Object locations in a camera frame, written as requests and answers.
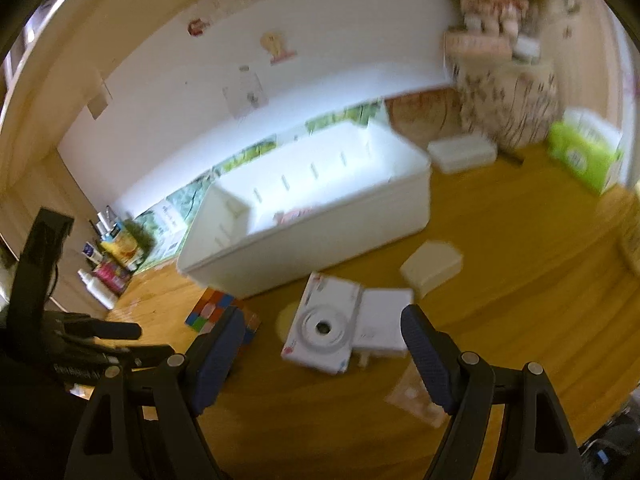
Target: rubik's cube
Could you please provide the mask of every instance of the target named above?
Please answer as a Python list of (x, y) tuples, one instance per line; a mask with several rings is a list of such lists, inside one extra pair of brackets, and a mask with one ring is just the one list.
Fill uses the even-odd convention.
[(248, 345), (254, 338), (255, 331), (260, 326), (260, 319), (251, 312), (241, 300), (237, 300), (229, 294), (208, 288), (196, 303), (196, 306), (187, 316), (185, 324), (193, 328), (198, 334), (211, 332), (216, 322), (222, 317), (222, 313), (228, 306), (234, 306), (244, 315), (246, 331), (242, 346)]

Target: blue rubber grip pad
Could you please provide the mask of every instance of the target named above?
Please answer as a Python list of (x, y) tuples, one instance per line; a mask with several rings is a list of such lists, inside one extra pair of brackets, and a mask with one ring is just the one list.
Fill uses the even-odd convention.
[(235, 310), (196, 373), (191, 394), (191, 409), (196, 415), (216, 402), (242, 344), (244, 331), (244, 316)]

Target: white lid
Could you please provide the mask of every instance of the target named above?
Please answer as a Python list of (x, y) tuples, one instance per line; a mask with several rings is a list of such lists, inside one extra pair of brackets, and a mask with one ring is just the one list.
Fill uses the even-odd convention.
[(88, 272), (86, 272), (86, 270), (82, 269), (78, 269), (78, 276), (80, 276), (80, 279), (85, 285), (87, 285), (92, 278), (92, 276)]

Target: paper on wall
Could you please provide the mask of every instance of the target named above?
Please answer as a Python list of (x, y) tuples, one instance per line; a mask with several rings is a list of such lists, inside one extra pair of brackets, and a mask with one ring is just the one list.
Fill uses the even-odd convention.
[(229, 113), (237, 120), (269, 103), (255, 72), (239, 73), (238, 80), (225, 86), (222, 93), (225, 96)]
[(192, 36), (199, 36), (205, 28), (261, 1), (263, 0), (200, 0), (187, 11), (188, 22), (200, 20), (206, 26), (199, 34), (192, 34)]

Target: screw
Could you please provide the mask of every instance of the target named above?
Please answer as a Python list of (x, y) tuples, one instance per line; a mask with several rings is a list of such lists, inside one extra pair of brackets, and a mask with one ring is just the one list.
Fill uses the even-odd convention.
[(538, 363), (529, 363), (527, 365), (527, 368), (529, 369), (529, 372), (531, 372), (534, 375), (540, 375), (543, 372), (543, 368), (541, 365), (539, 365)]
[(468, 365), (477, 365), (480, 362), (478, 354), (474, 354), (473, 352), (464, 352), (462, 354), (462, 360)]
[(184, 362), (184, 355), (174, 354), (166, 360), (166, 363), (173, 367), (180, 366)]
[(117, 366), (110, 366), (104, 371), (104, 376), (108, 379), (113, 379), (114, 377), (117, 377), (119, 373), (120, 369)]

